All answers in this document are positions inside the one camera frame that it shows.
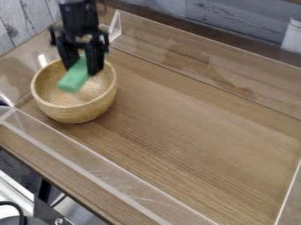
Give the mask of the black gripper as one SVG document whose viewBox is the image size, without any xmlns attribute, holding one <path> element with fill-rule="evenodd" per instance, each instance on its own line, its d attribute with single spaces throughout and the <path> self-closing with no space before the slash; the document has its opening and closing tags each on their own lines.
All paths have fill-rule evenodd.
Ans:
<svg viewBox="0 0 301 225">
<path fill-rule="evenodd" d="M 104 53 L 109 51 L 108 33 L 98 29 L 94 1 L 57 1 L 62 24 L 49 28 L 50 44 L 57 52 L 65 69 L 78 60 L 77 48 L 84 44 L 76 38 L 90 35 L 100 42 L 90 42 L 84 47 L 86 71 L 94 76 L 102 69 Z"/>
</svg>

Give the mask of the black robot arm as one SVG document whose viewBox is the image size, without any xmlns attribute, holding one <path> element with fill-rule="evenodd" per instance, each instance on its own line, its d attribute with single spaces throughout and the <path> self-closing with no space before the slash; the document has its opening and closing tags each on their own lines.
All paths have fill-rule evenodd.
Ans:
<svg viewBox="0 0 301 225">
<path fill-rule="evenodd" d="M 108 33 L 98 28 L 94 0 L 56 0 L 62 24 L 50 26 L 49 43 L 56 46 L 66 69 L 77 62 L 78 50 L 84 51 L 88 75 L 104 67 L 104 54 L 109 50 Z"/>
</svg>

